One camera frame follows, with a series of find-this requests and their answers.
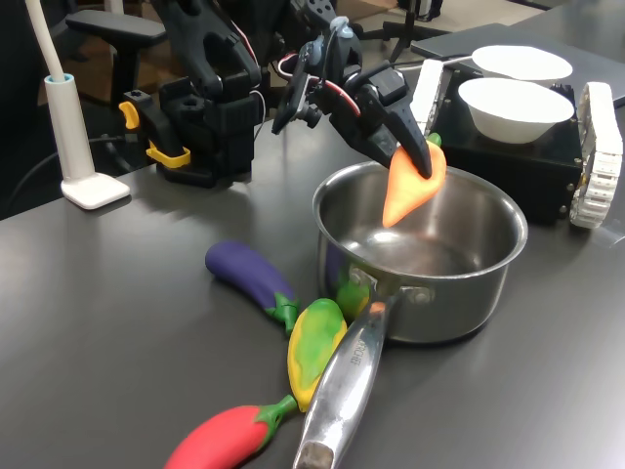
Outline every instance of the purple eggplant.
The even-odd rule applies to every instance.
[[[259,304],[291,334],[299,302],[280,272],[258,252],[238,241],[221,241],[206,252],[206,268]]]

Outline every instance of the floor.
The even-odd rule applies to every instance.
[[[399,9],[387,10],[395,0],[339,0],[339,14],[347,15],[363,25],[365,30],[382,27],[383,21],[403,22],[404,12]],[[542,13],[535,8],[525,7],[507,0],[444,0],[440,17],[428,23],[419,23],[427,27],[458,31],[471,27],[501,22],[514,24],[531,16]],[[157,20],[149,4],[144,3],[143,16]],[[363,59],[365,66],[371,66],[386,59],[393,50],[396,40],[363,41]],[[99,102],[108,100],[110,89],[110,53],[106,44],[98,38],[90,38],[81,52],[89,58],[85,63],[67,61],[66,71],[76,77],[76,83],[83,96],[95,98]],[[419,59],[406,49],[399,57],[400,61]],[[184,71],[172,58],[169,44],[162,44],[150,49],[142,57],[139,73],[139,87],[148,93],[154,93],[159,83],[171,81]]]
[[[542,11],[507,0],[444,0],[440,9],[440,17],[430,22],[419,22],[417,24],[445,31],[460,31],[484,24],[491,24],[492,22],[510,25],[540,13]],[[391,9],[388,12],[380,13],[358,22],[362,24],[366,31],[382,27],[384,21],[403,22],[403,18],[404,12],[402,10]],[[365,66],[387,59],[393,51],[395,43],[396,39],[388,42],[366,41],[363,43]],[[419,57],[412,54],[409,49],[406,49],[397,61],[415,59],[419,59]]]

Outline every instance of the metal saucepan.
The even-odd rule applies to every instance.
[[[432,200],[384,229],[387,180],[386,168],[362,163],[335,173],[313,198],[321,293],[354,322],[317,386],[296,469],[338,465],[364,412],[385,337],[430,344],[477,331],[527,239],[527,222],[511,198],[454,168]]]

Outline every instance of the red chili pepper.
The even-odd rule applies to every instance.
[[[263,448],[282,417],[297,403],[287,396],[275,405],[231,408],[193,430],[170,456],[165,469],[231,469]]]

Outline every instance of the lamp base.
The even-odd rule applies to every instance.
[[[61,191],[65,198],[86,210],[94,210],[130,194],[130,188],[124,183],[101,173],[63,181]]]

